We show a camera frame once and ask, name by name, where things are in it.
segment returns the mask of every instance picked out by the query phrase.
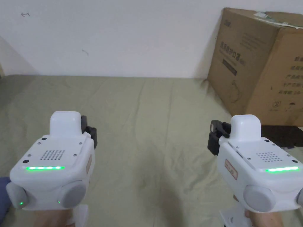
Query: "small green led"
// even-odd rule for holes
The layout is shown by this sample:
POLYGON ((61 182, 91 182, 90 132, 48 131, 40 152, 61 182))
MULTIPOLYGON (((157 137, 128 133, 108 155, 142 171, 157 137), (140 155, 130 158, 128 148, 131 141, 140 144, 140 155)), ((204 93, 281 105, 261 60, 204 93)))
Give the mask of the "small green led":
POLYGON ((266 172, 284 172, 284 171, 291 171, 291 170, 299 170, 299 167, 292 166, 292 167, 282 167, 282 168, 267 169, 266 172))
POLYGON ((26 167, 27 170, 65 169, 65 166, 36 166, 26 167))

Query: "black clamp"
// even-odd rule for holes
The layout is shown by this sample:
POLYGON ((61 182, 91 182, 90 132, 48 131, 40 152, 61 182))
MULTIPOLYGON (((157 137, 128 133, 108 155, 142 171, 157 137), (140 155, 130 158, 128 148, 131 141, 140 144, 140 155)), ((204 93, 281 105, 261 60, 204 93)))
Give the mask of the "black clamp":
POLYGON ((221 136, 229 138, 230 132, 231 124, 226 122, 222 123, 218 120, 212 120, 210 124, 207 149, 209 149, 213 155, 218 155, 220 149, 219 139, 221 136))
POLYGON ((84 116, 84 115, 81 116, 81 130, 82 130, 82 134, 84 132, 87 132, 88 134, 91 135, 91 138, 94 141, 94 146, 95 146, 95 149, 96 149, 97 144, 98 144, 97 129, 87 125, 87 117, 84 116))

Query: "wrinkled fabric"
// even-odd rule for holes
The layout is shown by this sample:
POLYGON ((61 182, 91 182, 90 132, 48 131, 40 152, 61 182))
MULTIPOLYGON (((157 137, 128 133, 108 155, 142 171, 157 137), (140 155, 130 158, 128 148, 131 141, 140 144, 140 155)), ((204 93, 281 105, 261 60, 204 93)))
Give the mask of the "wrinkled fabric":
MULTIPOLYGON (((210 121, 231 116, 206 81, 20 75, 1 79, 0 92, 1 176, 48 134, 54 111, 78 111, 97 128, 88 226, 222 227, 219 210, 235 204, 207 150, 210 121)), ((3 226, 32 224, 33 212, 11 209, 3 226)))

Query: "speaker grille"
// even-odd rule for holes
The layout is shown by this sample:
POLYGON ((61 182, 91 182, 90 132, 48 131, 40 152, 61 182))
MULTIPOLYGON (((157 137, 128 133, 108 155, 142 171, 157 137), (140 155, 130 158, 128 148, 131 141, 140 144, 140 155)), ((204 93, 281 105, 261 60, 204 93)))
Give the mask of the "speaker grille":
POLYGON ((65 150, 46 150, 40 160, 60 160, 65 150))

